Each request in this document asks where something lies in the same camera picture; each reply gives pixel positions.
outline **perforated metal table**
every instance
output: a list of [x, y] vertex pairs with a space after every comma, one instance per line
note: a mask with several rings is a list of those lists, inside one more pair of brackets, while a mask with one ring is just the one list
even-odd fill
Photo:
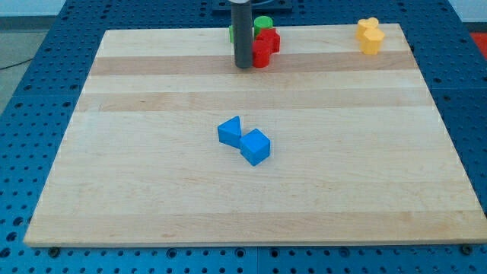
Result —
[[[293, 0], [277, 25], [400, 23], [487, 211], [487, 62], [446, 0]], [[68, 0], [0, 118], [0, 273], [487, 272], [487, 244], [30, 249], [22, 243], [105, 30], [226, 27], [209, 0]]]

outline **black metal pole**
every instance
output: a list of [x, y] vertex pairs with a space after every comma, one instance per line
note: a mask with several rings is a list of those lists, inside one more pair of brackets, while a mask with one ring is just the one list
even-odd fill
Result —
[[241, 69], [252, 66], [252, 5], [251, 0], [229, 0], [234, 32], [235, 65]]

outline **green block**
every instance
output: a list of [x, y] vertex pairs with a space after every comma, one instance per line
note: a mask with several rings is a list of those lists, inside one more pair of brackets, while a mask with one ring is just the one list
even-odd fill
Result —
[[259, 16], [253, 21], [253, 38], [257, 38], [257, 35], [259, 35], [260, 30], [266, 29], [266, 28], [273, 28], [274, 27], [274, 22], [272, 21], [272, 18], [269, 16]]
[[230, 43], [234, 42], [234, 26], [228, 27], [228, 34], [230, 35]]

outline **blue block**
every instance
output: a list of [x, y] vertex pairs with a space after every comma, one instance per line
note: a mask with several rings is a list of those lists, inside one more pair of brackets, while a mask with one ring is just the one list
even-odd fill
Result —
[[240, 138], [242, 130], [240, 129], [240, 117], [234, 118], [218, 126], [218, 140], [220, 143], [231, 145], [234, 148], [240, 148]]
[[270, 155], [271, 141], [260, 130], [254, 129], [240, 139], [240, 153], [255, 166]]

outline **wooden board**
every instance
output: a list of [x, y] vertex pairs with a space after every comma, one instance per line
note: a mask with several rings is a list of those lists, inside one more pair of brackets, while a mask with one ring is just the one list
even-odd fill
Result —
[[[226, 29], [105, 33], [24, 241], [33, 247], [475, 243], [487, 220], [403, 32], [280, 27], [263, 69]], [[240, 115], [272, 155], [218, 143]]]

